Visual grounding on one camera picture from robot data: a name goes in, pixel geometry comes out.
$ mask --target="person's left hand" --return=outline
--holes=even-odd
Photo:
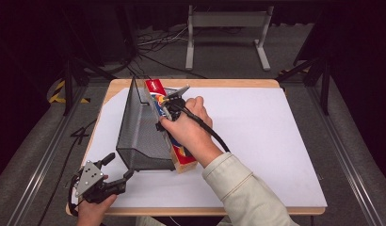
[[[110,208],[116,199],[117,195],[111,195],[99,204],[82,201],[78,205],[78,221],[76,225],[100,225],[105,217],[105,212],[108,208]]]

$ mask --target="metal mesh organizer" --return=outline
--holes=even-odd
[[[128,169],[175,170],[166,132],[157,131],[158,117],[146,98],[143,79],[133,79],[123,113],[117,152]]]

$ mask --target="red box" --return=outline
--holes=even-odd
[[[164,100],[164,97],[167,96],[166,91],[164,90],[163,85],[159,79],[149,79],[145,81],[145,89],[147,97],[152,100],[150,106],[154,111],[156,117],[164,116],[166,113],[161,107],[161,103]],[[170,156],[173,164],[175,165],[176,171],[182,173],[188,170],[193,170],[197,166],[197,160],[193,156],[185,156],[185,148],[179,144],[173,137],[170,137],[168,133],[163,132],[163,137],[167,143],[170,143],[171,150]]]

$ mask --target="shirt cuff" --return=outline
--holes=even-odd
[[[223,201],[231,192],[252,175],[231,153],[224,153],[214,159],[202,172],[202,178]]]

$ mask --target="sleeve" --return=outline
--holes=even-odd
[[[202,177],[223,202],[233,226],[297,225],[276,194],[231,153],[211,162]]]

